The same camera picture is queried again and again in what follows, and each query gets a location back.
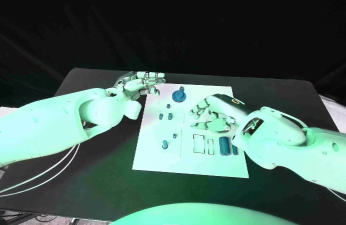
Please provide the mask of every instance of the floor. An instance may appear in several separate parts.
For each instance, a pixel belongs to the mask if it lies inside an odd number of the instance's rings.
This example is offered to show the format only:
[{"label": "floor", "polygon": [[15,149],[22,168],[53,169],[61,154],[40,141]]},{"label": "floor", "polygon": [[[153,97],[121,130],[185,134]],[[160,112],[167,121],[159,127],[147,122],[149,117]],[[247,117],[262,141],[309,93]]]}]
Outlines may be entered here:
[{"label": "floor", "polygon": [[[15,215],[17,212],[6,211],[3,216],[7,215]],[[56,216],[45,216],[45,217],[38,217],[39,220],[42,221],[49,221],[55,218]],[[35,218],[26,222],[22,223],[22,225],[69,225],[72,221],[72,218],[58,216],[53,221],[51,222],[39,222]],[[79,220],[77,225],[108,225],[110,222],[107,221],[92,221],[92,220]]]}]

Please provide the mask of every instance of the black backdrop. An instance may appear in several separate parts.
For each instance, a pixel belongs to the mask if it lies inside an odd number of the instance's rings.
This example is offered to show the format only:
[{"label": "black backdrop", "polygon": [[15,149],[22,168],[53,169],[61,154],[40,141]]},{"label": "black backdrop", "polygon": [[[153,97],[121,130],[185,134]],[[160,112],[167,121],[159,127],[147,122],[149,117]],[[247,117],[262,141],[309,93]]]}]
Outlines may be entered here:
[{"label": "black backdrop", "polygon": [[69,70],[301,79],[345,102],[346,0],[2,0],[0,105]]}]

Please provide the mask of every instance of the blue object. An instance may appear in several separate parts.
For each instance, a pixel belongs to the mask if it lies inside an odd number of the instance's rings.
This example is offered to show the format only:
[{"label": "blue object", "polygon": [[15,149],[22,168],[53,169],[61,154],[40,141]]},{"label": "blue object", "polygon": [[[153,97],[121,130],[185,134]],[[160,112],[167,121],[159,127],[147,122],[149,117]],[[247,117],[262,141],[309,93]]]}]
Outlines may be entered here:
[{"label": "blue object", "polygon": [[232,144],[232,154],[238,155],[238,148],[237,148],[237,146],[234,144]]},{"label": "blue object", "polygon": [[172,99],[175,102],[180,103],[186,100],[186,93],[185,93],[185,87],[182,86],[177,91],[172,94]]},{"label": "blue object", "polygon": [[163,148],[163,149],[167,149],[167,147],[169,147],[169,143],[167,143],[166,140],[163,140],[163,142],[162,142],[162,148]]},{"label": "blue object", "polygon": [[219,154],[222,156],[231,155],[229,138],[226,136],[222,136],[219,137],[218,142],[219,142]]}]

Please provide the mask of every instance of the white robotic arm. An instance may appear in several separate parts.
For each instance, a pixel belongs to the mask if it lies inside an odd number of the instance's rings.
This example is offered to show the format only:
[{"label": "white robotic arm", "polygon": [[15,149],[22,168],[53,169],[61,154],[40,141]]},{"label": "white robotic arm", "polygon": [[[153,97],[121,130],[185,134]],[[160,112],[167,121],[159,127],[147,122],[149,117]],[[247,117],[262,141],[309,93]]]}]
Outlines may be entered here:
[{"label": "white robotic arm", "polygon": [[[0,167],[55,154],[110,130],[126,115],[137,119],[140,94],[156,94],[163,73],[130,72],[108,89],[94,88],[20,107],[0,118]],[[85,122],[95,126],[87,128]]]},{"label": "white robotic arm", "polygon": [[231,142],[260,166],[283,166],[307,181],[346,194],[346,134],[309,128],[270,107],[250,113],[245,104],[224,94],[202,100],[189,114],[198,119],[208,108],[212,121],[193,123],[192,127],[222,134],[238,126]]}]

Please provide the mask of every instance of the black table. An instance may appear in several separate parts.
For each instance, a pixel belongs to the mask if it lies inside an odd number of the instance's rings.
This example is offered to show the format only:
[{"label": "black table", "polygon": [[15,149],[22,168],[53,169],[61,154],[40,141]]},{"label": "black table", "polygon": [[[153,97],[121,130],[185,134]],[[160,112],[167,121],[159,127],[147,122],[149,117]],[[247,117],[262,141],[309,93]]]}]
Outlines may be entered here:
[{"label": "black table", "polygon": [[[126,71],[74,69],[56,96],[91,88],[110,88]],[[254,110],[273,107],[310,127],[337,131],[310,82],[245,77],[166,74],[167,83],[232,86],[234,96]],[[146,97],[139,99],[144,105]],[[81,144],[64,173],[39,188],[0,198],[0,209],[114,221],[126,215],[172,203],[225,204],[273,214],[299,224],[346,221],[346,203],[284,167],[261,168],[247,157],[250,179],[133,170],[141,126],[124,117],[118,126]],[[10,165],[0,189],[48,169],[68,151]],[[43,182],[62,169],[13,192]]]}]

